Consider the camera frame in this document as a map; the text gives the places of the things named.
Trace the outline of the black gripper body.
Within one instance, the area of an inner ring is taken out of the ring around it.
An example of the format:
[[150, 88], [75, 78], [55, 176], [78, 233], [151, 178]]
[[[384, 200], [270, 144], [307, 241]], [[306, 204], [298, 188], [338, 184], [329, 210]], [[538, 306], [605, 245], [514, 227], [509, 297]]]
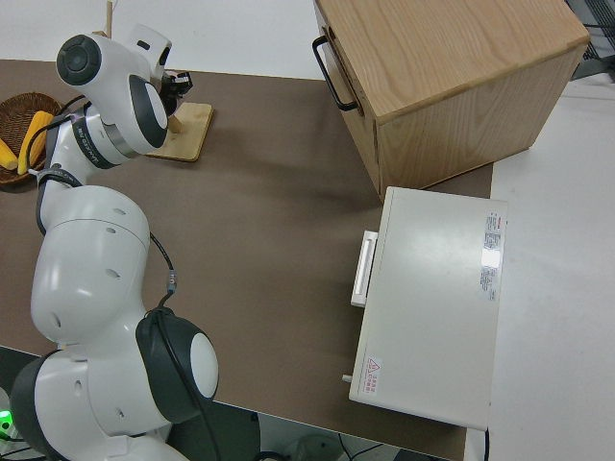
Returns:
[[193, 88], [191, 75], [188, 71], [165, 71], [161, 79], [160, 98], [169, 103], [183, 98]]

